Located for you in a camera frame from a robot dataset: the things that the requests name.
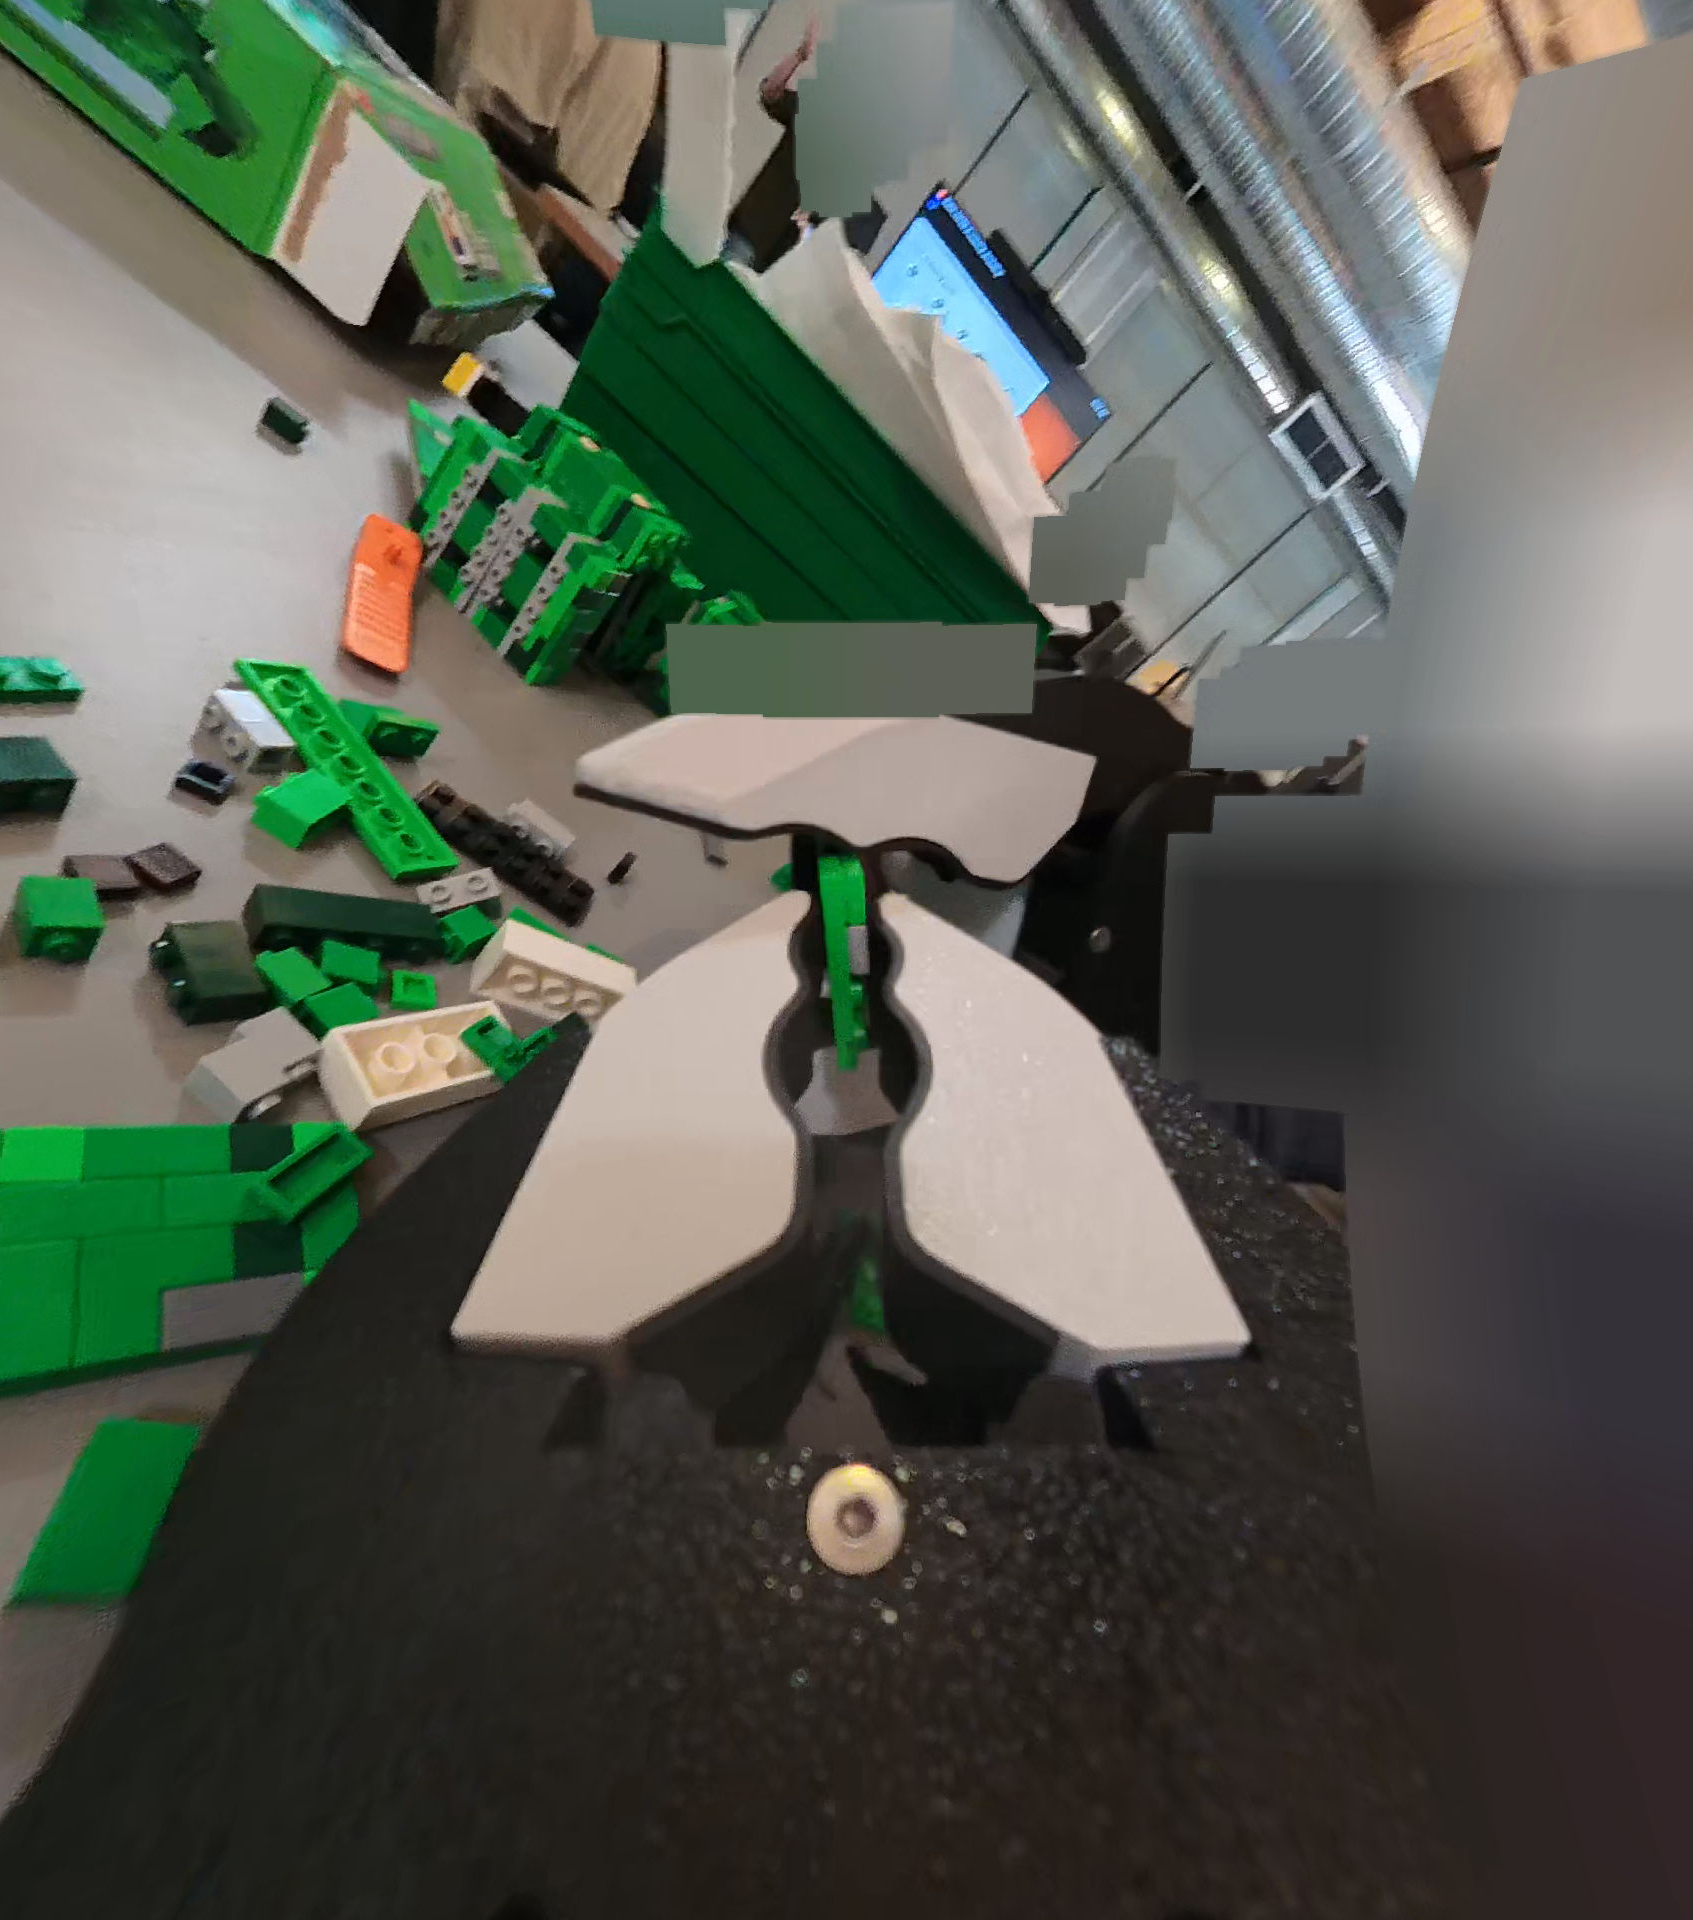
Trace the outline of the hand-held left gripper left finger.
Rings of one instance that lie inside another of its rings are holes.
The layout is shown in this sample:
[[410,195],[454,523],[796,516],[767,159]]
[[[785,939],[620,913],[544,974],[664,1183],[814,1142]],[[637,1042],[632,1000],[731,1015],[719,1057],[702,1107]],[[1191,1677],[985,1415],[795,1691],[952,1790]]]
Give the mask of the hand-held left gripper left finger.
[[601,1020],[453,1320],[461,1350],[660,1372],[739,1427],[787,1424],[849,1286],[780,1071],[810,909],[778,893]]

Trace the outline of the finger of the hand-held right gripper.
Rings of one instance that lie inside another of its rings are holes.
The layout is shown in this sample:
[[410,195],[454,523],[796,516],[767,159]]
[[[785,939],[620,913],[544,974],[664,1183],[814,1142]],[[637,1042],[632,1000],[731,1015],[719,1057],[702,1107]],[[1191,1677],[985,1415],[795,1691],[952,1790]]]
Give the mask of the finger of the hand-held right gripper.
[[1087,752],[951,715],[685,714],[578,755],[573,786],[716,837],[808,832],[1006,891],[1074,826],[1095,770]]

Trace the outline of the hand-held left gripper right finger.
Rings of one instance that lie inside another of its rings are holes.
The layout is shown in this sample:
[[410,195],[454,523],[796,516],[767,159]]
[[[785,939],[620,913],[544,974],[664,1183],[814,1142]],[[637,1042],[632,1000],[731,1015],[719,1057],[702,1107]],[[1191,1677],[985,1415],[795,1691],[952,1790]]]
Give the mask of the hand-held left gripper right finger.
[[886,1432],[1114,1432],[1121,1369],[1236,1364],[1251,1329],[1100,1031],[900,893],[869,912]]

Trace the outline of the green plate assembly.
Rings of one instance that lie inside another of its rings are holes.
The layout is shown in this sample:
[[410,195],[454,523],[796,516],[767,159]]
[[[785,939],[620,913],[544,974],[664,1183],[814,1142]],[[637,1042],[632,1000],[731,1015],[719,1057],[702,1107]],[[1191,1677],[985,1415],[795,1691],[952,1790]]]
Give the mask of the green plate assembly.
[[867,878],[856,853],[838,851],[818,833],[796,836],[795,878],[818,912],[831,1021],[831,1038],[812,1055],[810,1083],[796,1112],[818,1140],[872,1134],[894,1120],[896,1107],[885,1092],[872,1036]]

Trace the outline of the white studded brick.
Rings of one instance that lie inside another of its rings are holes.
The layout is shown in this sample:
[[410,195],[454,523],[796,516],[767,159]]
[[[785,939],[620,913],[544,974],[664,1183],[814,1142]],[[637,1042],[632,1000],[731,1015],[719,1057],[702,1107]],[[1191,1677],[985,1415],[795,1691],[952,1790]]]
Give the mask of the white studded brick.
[[639,972],[610,954],[507,917],[474,954],[471,996],[503,1008],[520,1031],[578,1017],[603,1020],[639,986]]
[[422,1014],[351,1021],[326,1031],[317,1082],[355,1134],[458,1107],[498,1092],[498,1076],[465,1043],[465,1030],[497,1017],[474,1000]]

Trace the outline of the black studded plate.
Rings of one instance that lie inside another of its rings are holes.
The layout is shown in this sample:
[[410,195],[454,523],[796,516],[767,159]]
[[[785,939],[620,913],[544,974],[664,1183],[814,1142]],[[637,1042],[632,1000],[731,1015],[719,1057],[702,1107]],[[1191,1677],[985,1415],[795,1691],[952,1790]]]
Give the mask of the black studded plate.
[[565,927],[584,922],[594,888],[527,828],[490,814],[441,780],[425,784],[413,800],[454,851],[490,867],[528,906]]

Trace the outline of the crumpled white paper bag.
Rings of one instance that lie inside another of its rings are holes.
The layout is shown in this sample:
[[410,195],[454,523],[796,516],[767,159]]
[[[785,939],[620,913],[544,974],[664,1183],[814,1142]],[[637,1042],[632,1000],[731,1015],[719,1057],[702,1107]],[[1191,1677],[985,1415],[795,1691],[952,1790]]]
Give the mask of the crumpled white paper bag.
[[927,312],[891,308],[836,222],[740,271],[780,329],[1010,571],[1054,516],[1002,383]]

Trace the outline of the green perforated plate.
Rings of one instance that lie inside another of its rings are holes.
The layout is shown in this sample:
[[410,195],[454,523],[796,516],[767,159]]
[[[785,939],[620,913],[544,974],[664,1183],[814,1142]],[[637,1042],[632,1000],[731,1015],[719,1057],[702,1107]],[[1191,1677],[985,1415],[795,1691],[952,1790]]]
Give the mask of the green perforated plate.
[[234,671],[291,735],[304,767],[338,786],[355,833],[384,876],[431,882],[458,866],[458,853],[308,668],[239,658]]

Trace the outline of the lit computer monitor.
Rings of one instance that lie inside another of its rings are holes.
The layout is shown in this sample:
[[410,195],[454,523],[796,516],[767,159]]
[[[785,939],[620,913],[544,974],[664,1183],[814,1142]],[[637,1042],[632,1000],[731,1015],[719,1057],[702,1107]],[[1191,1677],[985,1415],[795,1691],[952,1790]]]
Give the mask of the lit computer monitor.
[[937,183],[885,247],[872,286],[886,308],[930,316],[999,379],[1032,463],[1052,481],[1111,418],[1087,347],[1002,230],[985,232]]

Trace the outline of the green slope brick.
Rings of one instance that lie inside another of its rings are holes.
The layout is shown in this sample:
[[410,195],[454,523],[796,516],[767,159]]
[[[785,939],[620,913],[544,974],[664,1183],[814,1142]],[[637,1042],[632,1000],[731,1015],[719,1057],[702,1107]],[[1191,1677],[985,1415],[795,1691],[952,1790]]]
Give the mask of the green slope brick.
[[275,780],[259,789],[252,804],[252,826],[296,851],[347,817],[347,789],[318,770],[300,770]]

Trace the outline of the orange brick separator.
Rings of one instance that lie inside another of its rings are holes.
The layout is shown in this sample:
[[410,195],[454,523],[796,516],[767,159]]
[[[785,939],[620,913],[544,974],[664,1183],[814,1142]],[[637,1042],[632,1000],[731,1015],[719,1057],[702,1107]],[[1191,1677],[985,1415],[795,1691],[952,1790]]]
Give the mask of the orange brick separator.
[[348,564],[338,648],[384,677],[398,677],[410,666],[422,560],[422,540],[413,527],[377,511],[365,517]]

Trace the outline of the green rectangular plate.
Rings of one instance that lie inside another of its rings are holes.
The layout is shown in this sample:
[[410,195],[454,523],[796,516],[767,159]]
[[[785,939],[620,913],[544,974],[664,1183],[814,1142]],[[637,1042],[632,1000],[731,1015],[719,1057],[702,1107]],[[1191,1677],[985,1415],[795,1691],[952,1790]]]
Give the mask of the green rectangular plate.
[[98,1609],[131,1596],[201,1435],[199,1421],[151,1417],[93,1427],[7,1604]]

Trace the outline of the torn white paper strip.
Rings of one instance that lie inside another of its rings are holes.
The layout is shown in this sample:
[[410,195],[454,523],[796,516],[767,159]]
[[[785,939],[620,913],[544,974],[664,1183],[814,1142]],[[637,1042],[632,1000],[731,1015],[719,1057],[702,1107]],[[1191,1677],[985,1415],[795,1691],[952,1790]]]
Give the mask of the torn white paper strip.
[[667,45],[660,225],[694,268],[721,256],[729,230],[739,48],[740,35]]

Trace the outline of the green toy set box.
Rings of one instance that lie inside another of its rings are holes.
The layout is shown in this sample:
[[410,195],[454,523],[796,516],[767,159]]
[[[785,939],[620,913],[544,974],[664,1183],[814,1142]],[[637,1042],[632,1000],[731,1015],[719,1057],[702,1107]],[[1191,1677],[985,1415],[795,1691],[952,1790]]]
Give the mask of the green toy set box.
[[498,157],[348,3],[0,2],[0,49],[336,323],[458,351],[553,295]]

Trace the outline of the green frame piece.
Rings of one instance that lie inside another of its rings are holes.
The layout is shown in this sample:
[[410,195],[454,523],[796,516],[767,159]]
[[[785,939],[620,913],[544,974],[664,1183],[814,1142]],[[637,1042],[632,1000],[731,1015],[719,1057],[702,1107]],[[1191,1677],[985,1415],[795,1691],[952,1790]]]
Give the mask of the green frame piece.
[[252,1204],[278,1223],[296,1223],[336,1187],[347,1187],[373,1156],[373,1145],[342,1121],[308,1121],[293,1131],[293,1147],[254,1175]]

